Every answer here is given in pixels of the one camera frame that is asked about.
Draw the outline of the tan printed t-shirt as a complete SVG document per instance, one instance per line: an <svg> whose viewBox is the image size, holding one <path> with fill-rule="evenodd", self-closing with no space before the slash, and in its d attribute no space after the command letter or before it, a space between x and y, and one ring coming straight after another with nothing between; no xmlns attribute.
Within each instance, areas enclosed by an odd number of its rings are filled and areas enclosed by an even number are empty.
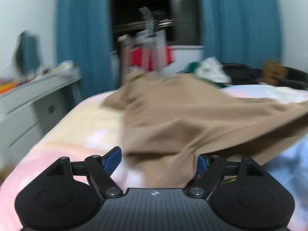
<svg viewBox="0 0 308 231"><path fill-rule="evenodd" d="M149 188L184 187L201 154L263 165L307 134L307 103L233 98L179 74L132 73L103 106L121 110L121 149Z"/></svg>

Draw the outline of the black framed mirror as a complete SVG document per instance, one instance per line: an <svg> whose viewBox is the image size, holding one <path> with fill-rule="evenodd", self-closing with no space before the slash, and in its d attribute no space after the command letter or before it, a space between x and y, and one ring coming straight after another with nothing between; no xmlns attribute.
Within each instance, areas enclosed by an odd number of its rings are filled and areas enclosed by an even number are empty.
<svg viewBox="0 0 308 231"><path fill-rule="evenodd" d="M23 31L19 35L15 57L22 75L36 71L40 67L37 42L37 38L34 35L30 35L27 31Z"/></svg>

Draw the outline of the grey desk with drawers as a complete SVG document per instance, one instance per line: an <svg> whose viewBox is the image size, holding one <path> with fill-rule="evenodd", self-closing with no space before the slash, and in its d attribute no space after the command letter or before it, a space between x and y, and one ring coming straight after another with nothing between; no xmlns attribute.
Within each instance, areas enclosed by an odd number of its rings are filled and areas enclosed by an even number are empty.
<svg viewBox="0 0 308 231"><path fill-rule="evenodd" d="M81 102L79 67L36 78L1 95L1 161L15 167Z"/></svg>

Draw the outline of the left blue curtain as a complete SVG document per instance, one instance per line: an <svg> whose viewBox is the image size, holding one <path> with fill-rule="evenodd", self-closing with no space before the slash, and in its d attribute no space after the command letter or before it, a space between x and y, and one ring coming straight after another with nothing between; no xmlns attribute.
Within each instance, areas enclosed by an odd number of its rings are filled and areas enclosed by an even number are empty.
<svg viewBox="0 0 308 231"><path fill-rule="evenodd" d="M81 71L83 99L114 90L110 0L57 0L56 58Z"/></svg>

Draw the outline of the blue curtain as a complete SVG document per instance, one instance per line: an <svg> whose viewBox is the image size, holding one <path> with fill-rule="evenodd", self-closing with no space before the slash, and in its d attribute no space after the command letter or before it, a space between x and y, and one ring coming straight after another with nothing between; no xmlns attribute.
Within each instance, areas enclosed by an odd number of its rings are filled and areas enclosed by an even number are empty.
<svg viewBox="0 0 308 231"><path fill-rule="evenodd" d="M57 0L56 58L81 71L83 99L114 90L110 0Z"/></svg>
<svg viewBox="0 0 308 231"><path fill-rule="evenodd" d="M282 56L277 0L199 0L203 57L261 69Z"/></svg>

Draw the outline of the red hanging garment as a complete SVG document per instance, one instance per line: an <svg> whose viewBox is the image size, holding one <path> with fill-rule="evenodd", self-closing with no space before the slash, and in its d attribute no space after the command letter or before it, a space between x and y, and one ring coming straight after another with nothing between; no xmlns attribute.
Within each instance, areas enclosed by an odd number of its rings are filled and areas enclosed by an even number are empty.
<svg viewBox="0 0 308 231"><path fill-rule="evenodd" d="M138 68L142 68L142 57L143 57L143 49L142 48L134 48L131 50L131 64L130 66L136 66ZM170 46L167 46L165 48L166 52L166 66L171 65L173 62L175 62L175 58L173 55L173 48ZM154 65L153 65L153 58L152 53L150 52L147 62L147 69L146 71L154 71Z"/></svg>

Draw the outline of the garment steamer stand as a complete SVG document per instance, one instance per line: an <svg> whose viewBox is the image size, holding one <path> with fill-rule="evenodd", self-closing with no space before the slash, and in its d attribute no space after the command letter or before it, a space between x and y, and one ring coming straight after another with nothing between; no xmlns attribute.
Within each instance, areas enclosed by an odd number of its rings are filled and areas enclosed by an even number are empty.
<svg viewBox="0 0 308 231"><path fill-rule="evenodd" d="M131 23L133 29L141 29L134 37L125 34L118 37L117 42L120 45L119 53L119 75L124 78L132 71L139 70L144 73L158 73L164 75L166 66L167 47L166 31L164 27L172 24L169 19L159 19L159 12L152 12L147 7L139 9L142 14L143 21L141 23ZM143 49L142 68L130 66L131 50L134 48ZM150 52L152 53L154 71L146 71L147 62Z"/></svg>

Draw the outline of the right blue curtain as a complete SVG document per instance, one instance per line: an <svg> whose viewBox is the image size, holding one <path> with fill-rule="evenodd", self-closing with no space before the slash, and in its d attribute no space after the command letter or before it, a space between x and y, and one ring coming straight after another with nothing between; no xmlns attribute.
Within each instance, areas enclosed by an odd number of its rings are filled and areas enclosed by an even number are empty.
<svg viewBox="0 0 308 231"><path fill-rule="evenodd" d="M199 0L203 57L261 69L282 56L277 0Z"/></svg>

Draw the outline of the black clothes on pile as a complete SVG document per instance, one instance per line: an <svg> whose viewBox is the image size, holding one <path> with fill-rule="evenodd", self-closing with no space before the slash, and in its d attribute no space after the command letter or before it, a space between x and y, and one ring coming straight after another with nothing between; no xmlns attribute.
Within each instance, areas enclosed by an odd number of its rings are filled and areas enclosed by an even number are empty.
<svg viewBox="0 0 308 231"><path fill-rule="evenodd" d="M260 78L260 69L251 68L245 64L222 63L223 71L228 75L233 85L256 85Z"/></svg>

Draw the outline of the white sweatshirt on pile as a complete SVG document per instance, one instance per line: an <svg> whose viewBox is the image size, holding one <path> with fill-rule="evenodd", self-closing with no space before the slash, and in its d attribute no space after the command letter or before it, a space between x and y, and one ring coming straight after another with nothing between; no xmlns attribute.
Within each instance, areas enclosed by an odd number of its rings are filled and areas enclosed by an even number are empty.
<svg viewBox="0 0 308 231"><path fill-rule="evenodd" d="M214 56L200 62L195 69L195 75L217 84L232 83L232 79L223 71L223 65Z"/></svg>

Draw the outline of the brown paper shopping bag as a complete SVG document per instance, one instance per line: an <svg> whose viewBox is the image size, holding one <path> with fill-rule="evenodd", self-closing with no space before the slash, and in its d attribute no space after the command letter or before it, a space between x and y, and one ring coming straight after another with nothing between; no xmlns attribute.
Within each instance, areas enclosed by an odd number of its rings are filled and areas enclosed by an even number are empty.
<svg viewBox="0 0 308 231"><path fill-rule="evenodd" d="M279 80L286 78L288 70L278 62L266 61L262 70L262 82L277 86Z"/></svg>

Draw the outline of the black sofa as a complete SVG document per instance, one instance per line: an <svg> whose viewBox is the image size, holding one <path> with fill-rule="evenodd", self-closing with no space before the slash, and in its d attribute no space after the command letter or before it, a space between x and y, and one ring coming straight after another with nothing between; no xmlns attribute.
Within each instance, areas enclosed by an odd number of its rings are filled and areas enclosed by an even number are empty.
<svg viewBox="0 0 308 231"><path fill-rule="evenodd" d="M289 87L298 90L307 89L307 73L298 69L291 67L286 67L288 74L286 78L279 80L278 87ZM258 84L262 81L262 71L260 73L260 78Z"/></svg>

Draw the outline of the green garment on pile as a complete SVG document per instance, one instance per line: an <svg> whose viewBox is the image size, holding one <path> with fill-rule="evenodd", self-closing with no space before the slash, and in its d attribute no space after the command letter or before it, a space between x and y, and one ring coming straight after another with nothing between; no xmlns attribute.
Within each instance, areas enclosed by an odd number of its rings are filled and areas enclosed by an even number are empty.
<svg viewBox="0 0 308 231"><path fill-rule="evenodd" d="M191 62L189 63L185 69L177 72L177 74L191 74L192 76L195 76L195 70L199 67L199 62ZM211 83L212 85L216 85L219 88L226 88L228 84L221 84L213 81L206 80L202 78L202 80L205 80L206 82Z"/></svg>

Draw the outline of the pastel tie-dye duvet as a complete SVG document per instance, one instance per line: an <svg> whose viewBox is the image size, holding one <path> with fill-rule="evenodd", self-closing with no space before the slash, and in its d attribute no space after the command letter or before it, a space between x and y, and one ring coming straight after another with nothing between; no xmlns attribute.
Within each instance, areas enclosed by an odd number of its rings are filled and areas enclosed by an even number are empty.
<svg viewBox="0 0 308 231"><path fill-rule="evenodd" d="M121 144L122 118L119 111L101 107L108 96L102 93L77 105L42 140L32 144L30 152L16 165L6 165L6 179L1 185L1 230L20 230L14 209L15 197L56 159L68 156L81 161L91 154L105 154ZM307 133L301 139L288 138L286 148L276 146L267 151L257 147L251 155L264 163L269 173L295 198L291 230L307 230Z"/></svg>

